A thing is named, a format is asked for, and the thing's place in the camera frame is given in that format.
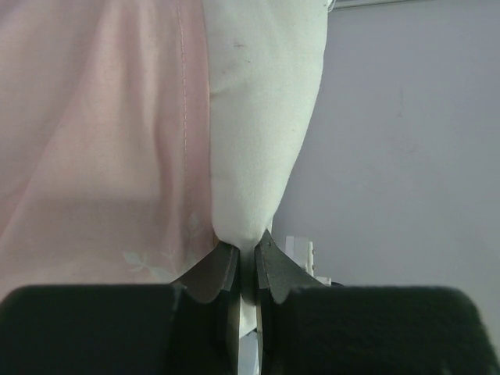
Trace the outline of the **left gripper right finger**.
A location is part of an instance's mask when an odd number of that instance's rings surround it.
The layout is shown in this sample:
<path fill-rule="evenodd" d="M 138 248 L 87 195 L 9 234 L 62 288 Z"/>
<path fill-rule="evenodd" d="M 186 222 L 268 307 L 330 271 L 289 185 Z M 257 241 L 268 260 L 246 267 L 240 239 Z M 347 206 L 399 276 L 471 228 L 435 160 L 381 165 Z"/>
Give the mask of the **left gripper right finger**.
<path fill-rule="evenodd" d="M 276 304 L 282 304 L 290 291 L 299 288 L 325 288 L 277 246 L 268 230 L 255 247 L 256 295 L 267 293 Z"/>

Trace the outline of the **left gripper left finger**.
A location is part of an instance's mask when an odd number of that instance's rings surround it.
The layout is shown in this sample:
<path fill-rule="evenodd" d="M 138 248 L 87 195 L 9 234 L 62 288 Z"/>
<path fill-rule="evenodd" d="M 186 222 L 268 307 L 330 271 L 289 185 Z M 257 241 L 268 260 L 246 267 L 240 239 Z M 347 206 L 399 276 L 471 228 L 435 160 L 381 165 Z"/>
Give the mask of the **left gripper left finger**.
<path fill-rule="evenodd" d="M 238 271 L 239 250 L 220 242 L 206 257 L 173 284 L 186 288 L 196 301 L 210 303 L 221 291 L 229 291 Z"/>

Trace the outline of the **pink Journey pillow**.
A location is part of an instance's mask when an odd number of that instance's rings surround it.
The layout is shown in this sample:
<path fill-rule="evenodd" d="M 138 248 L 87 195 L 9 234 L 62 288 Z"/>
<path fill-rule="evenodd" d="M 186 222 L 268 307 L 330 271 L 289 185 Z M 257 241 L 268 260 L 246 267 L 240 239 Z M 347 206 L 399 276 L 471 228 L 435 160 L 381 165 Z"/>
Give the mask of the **pink Journey pillow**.
<path fill-rule="evenodd" d="M 213 244 L 201 2 L 2 2 L 1 292 L 170 282 Z"/>

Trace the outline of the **white pillow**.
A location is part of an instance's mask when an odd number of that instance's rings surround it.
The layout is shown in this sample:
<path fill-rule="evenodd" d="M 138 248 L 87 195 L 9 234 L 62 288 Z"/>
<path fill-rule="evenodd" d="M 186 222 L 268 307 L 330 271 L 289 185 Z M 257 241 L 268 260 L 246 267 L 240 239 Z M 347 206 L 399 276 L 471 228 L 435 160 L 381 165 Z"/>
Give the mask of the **white pillow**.
<path fill-rule="evenodd" d="M 242 251 L 277 211 L 323 73 L 327 1 L 206 1 L 212 224 Z"/>

